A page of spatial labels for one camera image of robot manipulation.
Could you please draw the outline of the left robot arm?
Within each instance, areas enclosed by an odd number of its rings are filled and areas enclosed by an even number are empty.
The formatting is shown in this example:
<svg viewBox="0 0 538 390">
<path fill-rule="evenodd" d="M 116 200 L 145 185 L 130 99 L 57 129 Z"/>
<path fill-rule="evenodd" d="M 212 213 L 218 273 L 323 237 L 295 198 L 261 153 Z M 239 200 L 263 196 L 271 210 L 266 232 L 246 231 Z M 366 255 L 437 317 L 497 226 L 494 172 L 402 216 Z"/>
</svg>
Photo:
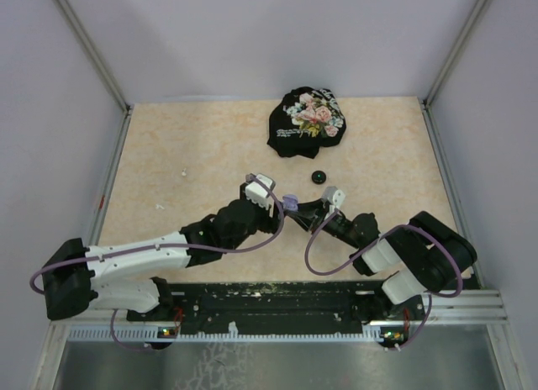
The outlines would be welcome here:
<svg viewBox="0 0 538 390">
<path fill-rule="evenodd" d="M 31 277 L 30 286 L 44 296 L 51 321 L 99 309 L 169 318 L 175 300 L 155 273 L 205 265 L 274 241 L 284 223 L 275 186 L 263 174 L 249 175 L 239 198 L 217 213 L 154 239 L 109 246 L 67 240 Z"/>
</svg>

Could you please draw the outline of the purple earbud charging case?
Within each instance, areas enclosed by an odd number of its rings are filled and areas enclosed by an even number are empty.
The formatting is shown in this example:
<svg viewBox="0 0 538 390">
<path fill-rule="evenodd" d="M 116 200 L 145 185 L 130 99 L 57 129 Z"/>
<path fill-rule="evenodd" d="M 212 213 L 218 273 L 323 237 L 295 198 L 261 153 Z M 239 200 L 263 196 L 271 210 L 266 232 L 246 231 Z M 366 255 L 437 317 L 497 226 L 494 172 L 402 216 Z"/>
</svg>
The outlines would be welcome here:
<svg viewBox="0 0 538 390">
<path fill-rule="evenodd" d="M 282 207 L 291 212 L 298 211 L 298 197 L 293 194 L 286 194 L 282 197 Z"/>
</svg>

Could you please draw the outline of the black earbud charging case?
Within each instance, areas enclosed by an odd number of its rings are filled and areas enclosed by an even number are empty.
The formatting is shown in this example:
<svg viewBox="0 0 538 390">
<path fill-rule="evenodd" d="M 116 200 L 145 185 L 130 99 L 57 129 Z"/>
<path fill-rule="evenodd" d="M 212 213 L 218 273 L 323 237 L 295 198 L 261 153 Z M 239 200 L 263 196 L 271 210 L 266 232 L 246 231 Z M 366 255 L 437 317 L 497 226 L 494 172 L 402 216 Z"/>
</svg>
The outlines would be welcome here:
<svg viewBox="0 0 538 390">
<path fill-rule="evenodd" d="M 327 175 L 324 171 L 317 170 L 314 171 L 311 175 L 311 180 L 316 185 L 321 185 L 326 183 L 327 181 Z"/>
</svg>

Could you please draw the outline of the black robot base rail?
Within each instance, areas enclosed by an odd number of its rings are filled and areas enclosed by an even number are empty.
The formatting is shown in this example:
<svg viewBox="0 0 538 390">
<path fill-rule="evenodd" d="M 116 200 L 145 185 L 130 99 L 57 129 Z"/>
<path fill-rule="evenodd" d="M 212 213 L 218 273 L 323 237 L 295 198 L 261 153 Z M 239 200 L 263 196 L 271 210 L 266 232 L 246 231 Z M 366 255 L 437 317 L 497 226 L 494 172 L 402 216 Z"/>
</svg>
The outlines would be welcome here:
<svg viewBox="0 0 538 390">
<path fill-rule="evenodd" d="M 359 331 L 374 321 L 418 322 L 425 315 L 421 296 L 392 305 L 379 281 L 182 283 L 169 291 L 164 305 L 129 311 L 127 320 L 179 324 L 189 334 L 215 333 L 232 322 L 249 333 L 319 333 Z"/>
</svg>

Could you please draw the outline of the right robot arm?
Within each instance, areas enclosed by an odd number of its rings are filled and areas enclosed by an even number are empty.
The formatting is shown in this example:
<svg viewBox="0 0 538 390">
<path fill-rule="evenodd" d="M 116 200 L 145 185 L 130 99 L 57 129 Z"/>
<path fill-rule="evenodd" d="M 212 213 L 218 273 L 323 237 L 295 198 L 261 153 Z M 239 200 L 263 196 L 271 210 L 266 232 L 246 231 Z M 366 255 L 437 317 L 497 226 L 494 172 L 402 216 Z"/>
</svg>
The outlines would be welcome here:
<svg viewBox="0 0 538 390">
<path fill-rule="evenodd" d="M 463 272 L 477 261 L 477 252 L 466 238 L 426 211 L 385 233 L 380 232 L 374 213 L 360 213 L 349 220 L 322 199 L 294 205 L 284 215 L 311 233 L 304 263 L 315 276 L 332 276 L 351 266 L 360 275 L 371 277 L 401 266 L 382 282 L 382 293 L 375 299 L 376 310 L 385 319 L 398 317 L 405 302 L 422 293 L 457 297 L 463 290 Z M 355 249 L 347 261 L 326 271 L 310 263 L 310 251 L 322 232 Z M 450 285 L 455 289 L 445 295 L 443 291 Z"/>
</svg>

